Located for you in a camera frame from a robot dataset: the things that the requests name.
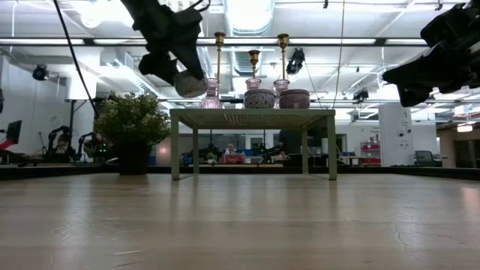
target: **white ceiling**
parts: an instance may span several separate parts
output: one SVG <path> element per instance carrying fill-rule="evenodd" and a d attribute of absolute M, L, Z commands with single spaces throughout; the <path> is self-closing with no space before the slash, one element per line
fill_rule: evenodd
<path fill-rule="evenodd" d="M 246 20 L 254 20 L 248 17 L 248 3 L 255 3 L 252 0 L 242 0 L 245 9 L 238 12 L 245 12 Z M 346 11 L 344 17 L 345 37 L 402 37 L 418 38 L 422 28 L 435 16 L 450 8 L 454 3 L 464 1 L 443 1 L 444 10 L 435 11 L 437 0 L 346 0 Z M 18 1 L 15 7 L 14 35 L 15 37 L 64 37 L 59 18 L 55 12 L 52 1 Z M 188 0 L 168 0 L 168 2 L 185 3 Z M 342 1 L 330 0 L 327 9 L 323 9 L 323 1 L 308 0 L 277 0 L 273 14 L 273 23 L 270 36 L 280 33 L 287 33 L 294 37 L 340 37 L 342 26 Z M 12 35 L 12 14 L 15 1 L 0 1 L 0 37 Z M 116 8 L 104 8 L 99 10 L 105 19 L 98 27 L 87 28 L 82 24 L 81 7 L 90 5 L 88 1 L 61 1 L 61 7 L 66 15 L 66 23 L 72 37 L 103 37 L 103 38 L 126 38 L 139 37 L 140 33 L 133 31 L 125 25 L 125 15 Z M 224 7 L 221 0 L 212 0 L 211 7 L 204 12 L 202 29 L 205 36 L 212 37 L 215 32 L 225 32 Z M 264 47 L 269 50 L 262 52 L 265 58 L 262 66 L 262 79 L 264 88 L 271 88 L 273 82 L 281 74 L 281 51 L 278 47 Z M 287 48 L 287 55 L 290 56 L 292 47 Z M 337 98 L 343 98 L 341 94 L 354 82 L 361 79 L 374 68 L 382 65 L 399 65 L 406 60 L 416 56 L 422 48 L 386 47 L 382 54 L 382 48 L 370 47 L 345 47 L 342 50 L 340 60 L 340 80 L 337 88 L 336 72 L 339 62 L 339 47 L 305 47 L 307 65 L 304 65 L 295 79 L 292 79 L 290 88 L 308 89 L 314 95 L 314 89 L 320 92 L 325 98 L 333 98 L 338 90 Z M 115 48 L 117 55 L 130 53 L 138 62 L 146 50 L 140 47 L 118 47 Z M 25 54 L 27 56 L 69 56 L 67 48 L 48 47 L 16 47 L 14 55 Z M 224 52 L 221 59 L 220 80 L 222 81 L 221 92 L 226 94 L 236 90 L 237 94 L 245 90 L 243 82 L 246 77 L 232 78 L 230 68 L 231 52 Z M 217 51 L 214 47 L 208 48 L 208 55 L 213 69 L 217 67 Z M 64 67 L 70 72 L 72 67 Z M 152 76 L 147 80 L 153 86 L 160 89 L 166 98 L 178 98 L 174 89 L 167 87 L 167 84 Z M 369 92 L 375 93 L 378 85 L 375 82 L 376 75 L 372 74 L 364 81 L 364 86 Z M 116 86 L 122 87 L 123 82 L 117 82 Z M 126 85 L 124 91 L 130 91 L 131 85 Z"/>

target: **table top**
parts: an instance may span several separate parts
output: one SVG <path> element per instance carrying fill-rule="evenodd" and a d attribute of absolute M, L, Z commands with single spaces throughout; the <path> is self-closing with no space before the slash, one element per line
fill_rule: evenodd
<path fill-rule="evenodd" d="M 172 117 L 197 129 L 302 129 L 335 117 L 334 109 L 171 109 Z"/>

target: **ceiling duct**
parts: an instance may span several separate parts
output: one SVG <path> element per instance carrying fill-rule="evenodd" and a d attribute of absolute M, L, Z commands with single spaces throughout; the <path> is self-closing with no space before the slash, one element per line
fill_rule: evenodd
<path fill-rule="evenodd" d="M 275 0 L 223 0 L 226 32 L 231 37 L 269 37 Z M 248 52 L 232 52 L 232 69 L 241 76 L 252 73 Z M 264 58 L 259 56 L 259 69 Z"/>

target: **ceiling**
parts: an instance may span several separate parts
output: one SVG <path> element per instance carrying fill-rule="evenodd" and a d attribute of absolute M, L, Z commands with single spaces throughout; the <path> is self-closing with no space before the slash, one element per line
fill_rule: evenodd
<path fill-rule="evenodd" d="M 242 0 L 240 6 L 235 6 L 238 16 L 232 18 L 226 13 L 226 8 L 221 0 L 212 0 L 210 8 L 203 12 L 202 31 L 205 37 L 213 37 L 215 32 L 229 33 L 226 28 L 225 18 L 229 22 L 236 22 L 237 26 L 252 26 L 264 18 L 268 11 L 262 11 L 261 7 L 273 0 Z M 272 13 L 272 21 L 269 25 L 267 36 L 275 37 L 280 33 L 287 33 L 291 37 L 328 37 L 339 38 L 342 35 L 348 38 L 419 38 L 422 28 L 435 16 L 449 9 L 453 4 L 466 0 L 442 1 L 444 8 L 435 11 L 437 0 L 346 0 L 343 16 L 343 2 L 330 0 L 328 8 L 323 8 L 323 1 L 313 0 L 276 0 Z M 161 4 L 167 3 L 172 9 L 181 10 L 194 1 L 189 0 L 160 0 Z M 112 0 L 92 9 L 90 1 L 60 1 L 64 11 L 65 21 L 71 37 L 75 38 L 131 38 L 141 37 L 140 33 L 133 31 L 129 26 L 131 18 L 123 8 L 119 0 Z M 102 20 L 96 27 L 89 28 L 86 18 L 98 18 Z M 63 38 L 59 18 L 55 12 L 52 1 L 5 1 L 0 4 L 0 36 L 12 37 L 36 37 L 36 38 Z M 246 91 L 245 80 L 248 76 L 239 76 L 234 69 L 233 51 L 238 48 L 225 46 L 220 61 L 220 93 L 223 97 L 242 97 Z M 262 87 L 271 88 L 273 82 L 281 78 L 281 50 L 278 47 L 264 46 L 261 48 L 263 57 L 259 74 L 262 78 Z M 290 57 L 294 47 L 288 47 L 287 57 Z M 379 87 L 377 73 L 382 67 L 392 67 L 404 63 L 423 51 L 421 47 L 344 47 L 339 46 L 309 46 L 303 48 L 306 64 L 296 76 L 291 76 L 291 89 L 307 89 L 313 98 L 331 100 L 335 96 L 338 100 L 351 99 L 353 92 L 359 89 L 359 85 L 366 87 L 370 93 L 370 99 L 398 99 L 395 88 Z M 206 49 L 204 61 L 208 59 L 213 71 L 217 70 L 217 50 L 215 47 Z M 137 89 L 132 79 L 116 78 L 118 74 L 111 70 L 114 67 L 106 67 L 106 63 L 113 63 L 115 59 L 125 64 L 125 53 L 132 57 L 133 75 L 152 87 L 161 94 L 162 98 L 175 98 L 179 96 L 175 89 L 154 76 L 141 76 L 137 71 L 137 65 L 141 57 L 146 54 L 142 47 L 108 47 L 103 49 L 100 60 L 104 67 L 90 67 L 99 77 L 110 84 L 111 89 L 120 92 L 129 92 Z M 16 46 L 12 50 L 14 56 L 27 59 L 35 59 L 38 56 L 64 56 L 70 57 L 66 47 L 41 47 Z M 71 76 L 75 71 L 72 64 L 49 63 L 52 72 L 62 76 Z M 437 100 L 462 98 L 475 94 L 476 90 L 469 90 L 458 96 L 436 94 Z M 472 99 L 480 102 L 480 95 Z M 369 106 L 339 103 L 336 108 L 344 108 L 345 113 L 351 113 L 356 107 L 364 108 L 361 113 L 375 113 L 377 105 Z M 444 113 L 453 109 L 455 104 L 447 103 L 427 110 L 429 113 Z"/>

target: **person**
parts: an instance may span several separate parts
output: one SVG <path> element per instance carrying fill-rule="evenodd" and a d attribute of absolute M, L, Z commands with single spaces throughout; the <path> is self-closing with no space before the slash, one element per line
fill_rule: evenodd
<path fill-rule="evenodd" d="M 235 149 L 235 146 L 233 145 L 233 143 L 229 143 L 225 149 L 225 155 L 236 154 L 236 151 L 237 150 Z"/>

